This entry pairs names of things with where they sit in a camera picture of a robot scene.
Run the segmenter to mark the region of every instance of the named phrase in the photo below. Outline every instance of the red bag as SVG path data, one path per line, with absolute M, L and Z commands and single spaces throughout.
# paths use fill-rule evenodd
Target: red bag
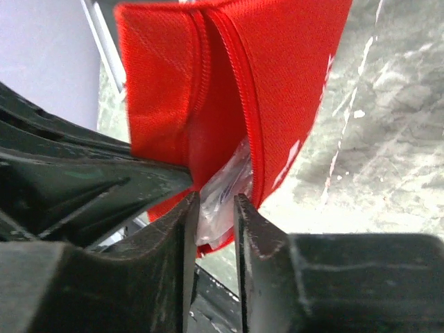
M 189 167 L 190 190 L 200 190 L 247 135 L 252 201 L 259 207 L 280 186 L 313 126 L 351 3 L 118 6 L 133 154 Z M 185 195 L 158 205 L 150 218 Z

